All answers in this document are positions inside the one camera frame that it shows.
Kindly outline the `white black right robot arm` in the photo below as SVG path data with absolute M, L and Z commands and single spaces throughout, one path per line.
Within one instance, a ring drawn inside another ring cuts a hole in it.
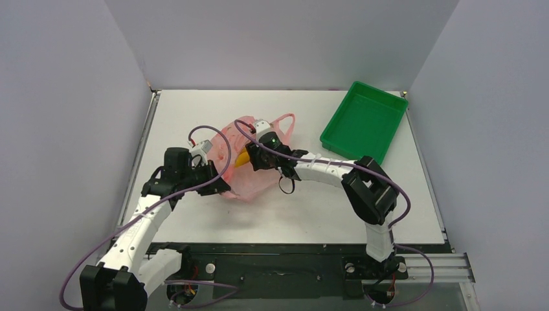
M 292 150 L 275 132 L 261 136 L 260 144 L 249 142 L 245 149 L 254 171 L 276 169 L 295 181 L 316 181 L 342 189 L 355 214 L 365 223 L 365 268 L 380 277 L 391 267 L 394 237 L 390 228 L 397 203 L 397 189 L 371 157 L 358 161 L 333 161 L 306 150 Z

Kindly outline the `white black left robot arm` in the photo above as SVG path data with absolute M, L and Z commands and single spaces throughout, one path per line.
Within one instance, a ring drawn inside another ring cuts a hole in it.
M 130 221 L 107 253 L 80 274 L 84 310 L 145 310 L 149 295 L 166 278 L 188 277 L 193 260 L 178 249 L 164 249 L 148 262 L 144 256 L 161 224 L 183 197 L 183 190 L 202 196 L 230 190 L 207 158 L 209 141 L 187 149 L 168 148 L 164 163 L 143 185 Z

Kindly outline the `pink plastic bag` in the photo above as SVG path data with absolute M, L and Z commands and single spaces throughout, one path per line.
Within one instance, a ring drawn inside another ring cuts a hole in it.
M 207 158 L 214 162 L 217 171 L 221 171 L 226 163 L 230 163 L 222 175 L 230 190 L 221 193 L 223 197 L 249 202 L 265 189 L 278 183 L 280 174 L 275 170 L 255 172 L 250 163 L 236 165 L 249 140 L 234 127 L 233 122 L 226 125 L 221 132 L 229 140 L 232 155 L 229 156 L 225 141 L 217 134 L 210 140 L 212 148 L 207 153 Z

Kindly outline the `yellow fake banana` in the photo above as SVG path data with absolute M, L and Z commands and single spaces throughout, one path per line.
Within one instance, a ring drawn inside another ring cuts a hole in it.
M 245 165 L 250 161 L 250 156 L 246 150 L 243 150 L 236 158 L 235 167 L 240 167 Z

